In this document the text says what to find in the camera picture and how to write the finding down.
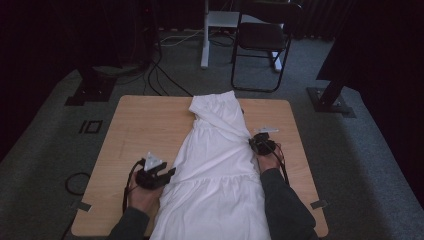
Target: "person's arm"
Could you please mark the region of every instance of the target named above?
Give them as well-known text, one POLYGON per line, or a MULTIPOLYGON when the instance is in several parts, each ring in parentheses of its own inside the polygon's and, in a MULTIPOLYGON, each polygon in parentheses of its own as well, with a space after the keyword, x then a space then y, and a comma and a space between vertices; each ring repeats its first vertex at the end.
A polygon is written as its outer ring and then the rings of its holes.
POLYGON ((156 190, 143 189, 135 182, 136 174, 132 175, 129 186, 128 207, 110 232, 107 240, 140 240, 144 236, 150 219, 147 212, 159 199, 163 187, 156 190))
MULTIPOLYGON (((281 156, 279 148, 275 152, 281 156)), ((271 239, 318 239, 315 219, 296 192, 288 186, 274 154, 257 156, 265 193, 265 214, 271 239)))
POLYGON ((140 240, 149 224, 149 216, 133 207, 128 207, 118 224, 110 232, 107 240, 140 240))

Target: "chair back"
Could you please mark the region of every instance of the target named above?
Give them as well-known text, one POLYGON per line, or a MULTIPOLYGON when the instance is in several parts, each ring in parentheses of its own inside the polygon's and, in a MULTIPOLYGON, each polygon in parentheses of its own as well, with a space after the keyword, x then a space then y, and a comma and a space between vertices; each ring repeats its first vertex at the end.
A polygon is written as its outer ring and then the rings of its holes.
POLYGON ((245 0, 240 8, 240 19, 243 14, 252 16, 262 22, 284 24, 284 31, 292 33, 298 24, 302 7, 292 2, 272 0, 245 0))

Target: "black chair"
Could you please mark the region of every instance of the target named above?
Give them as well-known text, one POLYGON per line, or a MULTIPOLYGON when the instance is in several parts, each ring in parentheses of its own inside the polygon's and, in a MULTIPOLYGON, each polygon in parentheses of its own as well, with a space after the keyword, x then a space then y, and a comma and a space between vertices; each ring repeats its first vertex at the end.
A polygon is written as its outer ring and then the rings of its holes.
POLYGON ((281 84, 287 56, 290 49, 292 33, 298 25, 302 8, 296 3, 264 1, 264 0, 245 0, 240 6, 240 14, 237 23, 236 39, 233 47, 231 62, 233 64, 231 71, 231 85, 234 89, 256 92, 274 92, 281 84), (246 16, 251 16, 259 21, 242 21, 246 16), (238 54, 238 47, 245 50, 266 51, 270 56, 238 54), (273 89, 258 89, 236 86, 234 83, 234 72, 236 67, 236 58, 257 57, 272 59, 271 67, 282 52, 285 52, 282 62, 282 68, 278 77, 277 86, 273 89))

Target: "white dress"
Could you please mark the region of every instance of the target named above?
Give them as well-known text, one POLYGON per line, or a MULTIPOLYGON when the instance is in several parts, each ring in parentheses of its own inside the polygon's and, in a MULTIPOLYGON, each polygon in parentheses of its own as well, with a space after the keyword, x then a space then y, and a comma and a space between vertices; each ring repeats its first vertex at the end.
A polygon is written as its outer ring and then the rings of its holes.
POLYGON ((189 110, 196 120, 150 239, 270 239, 250 134, 234 92, 195 96, 189 110))

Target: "gray sleeve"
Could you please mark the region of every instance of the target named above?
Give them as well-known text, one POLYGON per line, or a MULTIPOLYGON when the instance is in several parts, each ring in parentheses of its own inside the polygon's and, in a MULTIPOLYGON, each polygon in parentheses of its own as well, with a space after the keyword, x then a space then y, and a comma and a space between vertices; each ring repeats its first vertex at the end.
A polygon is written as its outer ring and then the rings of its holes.
POLYGON ((149 216, 135 208, 128 207, 119 222, 110 232, 107 240, 140 240, 149 224, 149 216))
POLYGON ((296 192, 284 182, 279 169, 263 172, 261 182, 271 239, 318 239, 314 217, 296 192))

